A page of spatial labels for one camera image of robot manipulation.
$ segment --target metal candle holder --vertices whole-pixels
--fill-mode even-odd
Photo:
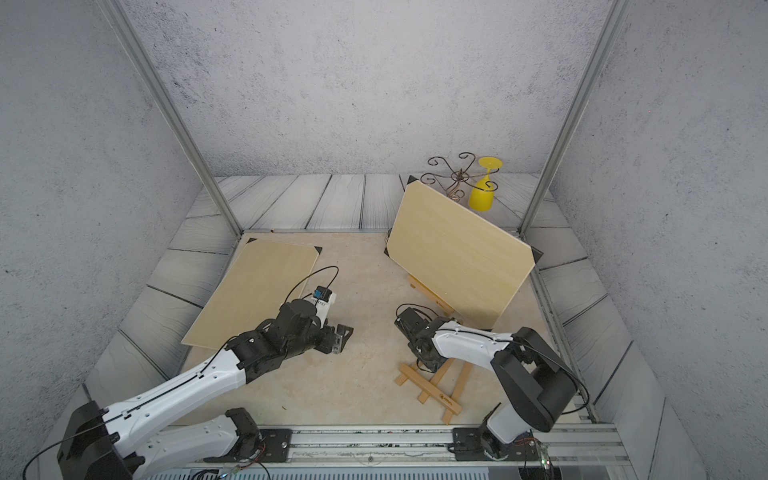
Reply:
[[[498,184],[495,183],[492,180],[488,180],[486,182],[486,184],[491,185],[493,187],[492,190],[487,190],[485,188],[476,187],[475,185],[472,185],[472,184],[470,184],[467,181],[470,178],[484,177],[485,175],[495,174],[496,172],[498,172],[498,168],[496,168],[496,169],[494,169],[493,171],[490,171],[490,172],[484,172],[482,174],[477,174],[477,175],[470,175],[467,172],[467,170],[469,170],[469,168],[472,166],[472,164],[475,163],[475,160],[477,159],[477,157],[475,156],[475,154],[473,154],[472,152],[468,152],[468,151],[462,152],[462,153],[458,154],[458,157],[460,159],[462,159],[462,160],[465,160],[465,159],[469,158],[470,156],[472,156],[472,159],[469,161],[469,164],[467,164],[467,166],[465,168],[459,168],[458,170],[454,170],[453,167],[451,167],[451,164],[449,164],[448,161],[444,157],[432,157],[432,158],[430,158],[429,160],[427,160],[427,164],[429,164],[432,167],[436,167],[440,163],[439,161],[442,160],[445,163],[446,167],[448,167],[448,169],[451,171],[451,174],[450,175],[438,175],[438,174],[434,174],[432,172],[427,172],[426,174],[423,174],[421,176],[421,181],[424,184],[427,184],[427,185],[434,185],[435,182],[436,182],[445,191],[445,196],[450,198],[451,200],[453,200],[455,202],[458,202],[459,200],[461,200],[464,197],[464,190],[462,190],[462,184],[467,184],[470,187],[476,188],[476,189],[481,190],[481,191],[495,192],[498,189]],[[442,182],[440,180],[438,180],[438,178],[450,178],[451,180],[453,180],[453,183],[448,188],[446,188],[446,187],[443,186]]]

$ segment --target wooden board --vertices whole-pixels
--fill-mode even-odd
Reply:
[[[483,329],[493,327],[534,266],[528,245],[419,181],[406,188],[387,250]]]
[[[319,256],[314,247],[268,240],[254,240],[238,250],[183,344],[218,349],[231,336],[274,318],[290,289],[312,272]],[[299,285],[290,299],[303,290]]]

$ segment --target metal grille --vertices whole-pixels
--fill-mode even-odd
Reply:
[[[198,468],[177,468],[147,480],[189,480]],[[271,468],[272,480],[488,480],[487,468]],[[210,474],[204,480],[213,480]],[[263,469],[240,472],[231,480],[267,480]]]

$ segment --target black mounting plate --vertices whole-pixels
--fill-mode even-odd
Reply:
[[[264,453],[261,454],[259,461],[265,463],[287,462],[291,435],[291,429],[261,429],[261,436],[264,439]]]
[[[455,428],[453,433],[453,451],[457,462],[477,462],[490,460],[485,455],[485,450],[480,443],[480,431],[477,428]],[[523,462],[528,460],[531,467],[538,464],[538,450],[536,444],[508,446],[508,456],[500,462]]]

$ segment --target black cable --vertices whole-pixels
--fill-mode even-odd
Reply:
[[[266,467],[264,466],[264,464],[263,464],[262,462],[257,462],[257,463],[258,463],[258,464],[261,466],[261,468],[263,468],[263,469],[264,469],[264,471],[266,472],[266,478],[267,478],[267,480],[272,480],[272,475],[270,475],[270,471],[266,469]]]
[[[419,361],[420,361],[419,359],[416,359],[416,366],[419,367],[419,370],[421,370],[422,372],[434,373],[432,370],[427,370],[427,369],[423,369],[422,367],[420,367],[419,366]]]
[[[395,316],[400,316],[400,307],[401,307],[401,306],[406,306],[406,305],[410,305],[410,306],[420,306],[420,307],[422,307],[422,308],[424,308],[424,309],[427,309],[427,310],[429,310],[430,312],[434,313],[434,314],[435,314],[435,317],[438,317],[438,316],[440,316],[440,315],[438,315],[438,314],[437,314],[437,312],[436,312],[435,310],[432,310],[432,309],[431,309],[431,308],[429,308],[428,306],[419,305],[418,303],[402,303],[402,304],[398,305],[398,307],[395,309]]]
[[[453,329],[437,329],[437,331],[438,331],[438,332],[454,332],[454,333],[455,333],[455,330],[453,330]],[[484,336],[485,338],[487,338],[487,339],[490,339],[490,340],[494,340],[495,342],[514,343],[515,345],[520,345],[520,346],[523,346],[523,347],[525,347],[526,349],[529,349],[529,350],[531,350],[532,352],[534,352],[534,353],[538,353],[539,355],[543,356],[544,358],[546,358],[546,359],[547,359],[547,360],[549,360],[550,362],[554,363],[555,365],[557,365],[557,366],[559,366],[561,369],[563,369],[563,372],[565,372],[565,375],[568,375],[568,377],[569,377],[569,378],[571,379],[571,381],[574,383],[574,386],[576,387],[576,390],[578,390],[578,386],[579,386],[579,385],[581,385],[581,387],[584,389],[584,392],[587,394],[587,398],[584,400],[584,405],[580,406],[580,407],[579,407],[579,408],[577,408],[577,409],[568,410],[567,412],[562,412],[560,415],[566,415],[566,414],[568,414],[568,413],[575,413],[575,412],[578,412],[578,411],[580,411],[580,410],[583,410],[583,409],[586,409],[586,408],[587,408],[587,405],[589,404],[589,401],[590,401],[590,399],[591,399],[591,397],[590,397],[590,394],[589,394],[589,389],[588,389],[588,388],[587,388],[587,386],[586,386],[586,385],[585,385],[585,384],[584,384],[584,383],[583,383],[583,382],[582,382],[582,381],[581,381],[581,380],[580,380],[580,379],[579,379],[579,378],[576,376],[576,374],[575,374],[575,373],[573,373],[573,372],[571,371],[571,369],[569,369],[567,366],[563,365],[561,362],[559,362],[559,361],[557,361],[557,360],[553,359],[553,358],[552,358],[552,357],[550,357],[549,355],[545,355],[544,353],[541,353],[541,352],[539,352],[539,351],[538,351],[538,350],[536,350],[535,348],[533,348],[533,347],[531,347],[531,346],[529,346],[529,345],[526,345],[526,344],[524,344],[523,342],[520,342],[520,341],[518,341],[518,340],[515,340],[514,338],[513,338],[513,339],[511,339],[511,340],[500,340],[500,339],[495,339],[494,337],[492,337],[492,336],[490,336],[490,335],[484,335],[484,334],[482,334],[482,333],[477,333],[477,332],[470,332],[470,331],[468,331],[468,330],[459,330],[459,331],[460,331],[461,333],[471,333],[471,334],[473,334],[473,335],[477,335],[477,336]]]
[[[333,278],[331,279],[331,281],[329,281],[329,282],[328,282],[328,285],[326,285],[326,288],[329,288],[329,287],[331,286],[331,283],[333,283],[333,281],[334,281],[334,280],[336,279],[336,277],[339,275],[339,267],[337,267],[336,265],[325,266],[325,267],[321,268],[320,270],[315,270],[314,272],[310,273],[309,275],[307,275],[307,276],[305,276],[304,278],[302,278],[301,280],[299,280],[299,282],[296,284],[296,286],[295,286],[294,288],[290,289],[290,291],[288,292],[288,295],[286,295],[286,299],[285,299],[285,301],[284,301],[283,303],[288,303],[288,297],[290,297],[290,294],[291,294],[291,293],[293,293],[293,291],[294,291],[295,289],[297,289],[297,288],[299,287],[299,285],[301,285],[301,283],[302,283],[304,280],[306,280],[306,279],[310,278],[310,277],[311,277],[312,275],[314,275],[315,273],[320,273],[320,272],[322,272],[323,270],[328,270],[329,268],[335,268],[335,269],[336,269],[336,275],[334,275],[334,276],[333,276]]]
[[[208,470],[200,470],[195,472],[194,475],[189,478],[189,480],[203,480],[203,477],[209,473],[219,475],[219,470],[213,468],[209,468]]]
[[[223,349],[225,346],[227,346],[227,344],[228,344],[229,342],[231,342],[232,340],[234,340],[234,339],[236,339],[236,338],[237,338],[237,335],[235,335],[235,336],[231,336],[230,338],[228,338],[228,339],[227,339],[227,341],[226,341],[226,342],[224,342],[224,343],[223,343],[223,344],[222,344],[222,345],[219,347],[219,349],[216,351],[216,353],[214,353],[214,356],[212,356],[212,357],[210,358],[210,362],[208,362],[208,363],[206,363],[206,364],[205,364],[205,366],[204,366],[204,367],[203,367],[203,369],[200,371],[200,373],[202,373],[202,372],[205,372],[205,369],[206,369],[206,368],[208,368],[208,366],[209,366],[211,363],[213,363],[213,362],[214,362],[214,360],[216,359],[216,355],[218,355],[218,354],[219,354],[219,352],[220,352],[220,351],[221,351],[221,350],[222,350],[222,349]]]
[[[229,339],[228,339],[226,342],[224,342],[224,343],[223,343],[223,345],[222,345],[222,346],[220,346],[220,347],[219,347],[219,349],[216,351],[216,353],[214,353],[214,356],[212,356],[212,357],[210,358],[210,361],[209,361],[208,363],[206,363],[206,364],[205,364],[205,366],[202,368],[202,370],[200,371],[200,373],[202,374],[203,372],[205,372],[205,369],[206,369],[206,368],[208,368],[208,366],[209,366],[211,363],[213,363],[213,362],[214,362],[214,360],[216,359],[216,356],[219,354],[219,352],[221,352],[221,350],[222,350],[222,349],[223,349],[225,346],[227,346],[227,344],[229,343],[229,341],[230,341],[230,340],[232,340],[232,339],[236,339],[236,338],[237,338],[236,336],[231,336],[231,337],[230,337],[230,338],[229,338]],[[135,406],[134,408],[132,408],[132,409],[128,410],[126,413],[131,413],[131,412],[133,412],[134,410],[139,410],[141,407],[143,407],[143,406],[147,405],[147,404],[148,404],[148,403],[150,403],[150,402],[154,402],[155,400],[159,399],[161,396],[163,396],[163,395],[167,395],[167,394],[169,394],[169,393],[173,392],[175,389],[179,389],[179,388],[181,388],[181,387],[185,386],[186,384],[188,384],[189,382],[191,382],[192,380],[195,380],[195,379],[199,379],[199,378],[200,378],[200,377],[198,377],[198,376],[191,376],[190,378],[188,378],[188,379],[184,380],[182,383],[180,383],[180,384],[176,385],[174,388],[172,388],[172,389],[168,389],[168,390],[166,390],[165,392],[162,392],[160,395],[158,395],[158,396],[155,396],[155,397],[152,397],[151,399],[147,400],[146,402],[144,402],[144,403],[141,403],[140,405],[138,405],[138,406]]]
[[[32,463],[35,461],[35,459],[37,457],[39,457],[40,455],[46,453],[48,450],[54,448],[56,445],[60,445],[61,443],[64,443],[64,442],[66,442],[68,440],[72,440],[76,436],[82,435],[82,434],[84,434],[86,432],[90,432],[91,430],[95,430],[95,429],[97,429],[97,428],[99,428],[99,427],[101,427],[103,425],[107,425],[109,422],[111,422],[113,420],[117,420],[119,418],[122,418],[122,416],[123,415],[118,415],[118,416],[116,416],[116,417],[114,417],[112,419],[107,420],[106,422],[102,422],[102,423],[99,423],[96,426],[90,427],[89,429],[85,429],[82,432],[77,432],[73,436],[67,437],[66,439],[60,440],[60,441],[58,441],[56,443],[53,443],[53,444],[45,447],[44,449],[42,449],[40,452],[37,452],[34,457],[29,459],[29,462],[27,462],[27,465],[24,465],[24,470],[22,470],[22,480],[27,480],[27,469],[29,468],[30,465],[32,465]]]

